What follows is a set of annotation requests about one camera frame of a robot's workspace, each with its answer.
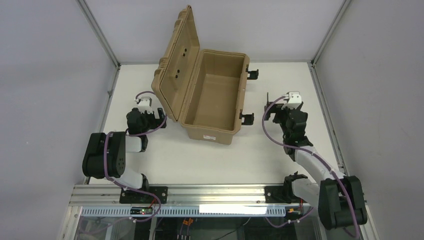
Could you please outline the orange black screwdriver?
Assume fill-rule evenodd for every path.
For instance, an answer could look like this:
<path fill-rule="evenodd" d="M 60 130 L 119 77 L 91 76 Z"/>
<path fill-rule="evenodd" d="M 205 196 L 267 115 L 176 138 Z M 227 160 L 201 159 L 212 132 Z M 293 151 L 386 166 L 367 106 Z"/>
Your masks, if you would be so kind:
<path fill-rule="evenodd" d="M 269 100 L 269 92 L 267 92 L 266 93 L 266 104 L 268 105 L 270 103 L 270 100 Z"/>

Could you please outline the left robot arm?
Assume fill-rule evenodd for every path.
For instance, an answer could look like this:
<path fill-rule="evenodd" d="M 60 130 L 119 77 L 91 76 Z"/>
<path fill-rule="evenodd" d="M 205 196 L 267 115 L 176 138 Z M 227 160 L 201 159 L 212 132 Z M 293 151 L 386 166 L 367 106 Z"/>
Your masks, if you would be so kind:
<path fill-rule="evenodd" d="M 134 107 L 126 114 L 127 129 L 90 135 L 82 161 L 86 177 L 107 179 L 124 190 L 149 191 L 147 177 L 126 166 L 126 154 L 143 153 L 148 147 L 147 135 L 166 127 L 167 116 L 162 108 L 155 112 Z"/>

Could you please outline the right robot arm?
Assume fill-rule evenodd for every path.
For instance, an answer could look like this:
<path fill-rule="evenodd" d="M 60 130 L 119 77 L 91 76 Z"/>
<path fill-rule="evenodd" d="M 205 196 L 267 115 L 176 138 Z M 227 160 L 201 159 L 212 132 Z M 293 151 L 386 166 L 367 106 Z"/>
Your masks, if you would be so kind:
<path fill-rule="evenodd" d="M 262 121 L 270 119 L 282 130 L 282 142 L 286 155 L 303 167 L 312 177 L 290 174 L 284 178 L 283 199 L 291 202 L 306 201 L 317 210 L 321 224 L 327 229 L 346 229 L 368 222 L 362 183 L 354 175 L 345 175 L 323 159 L 306 135 L 308 113 L 301 110 L 302 104 L 288 107 L 282 103 L 268 101 L 264 106 Z"/>

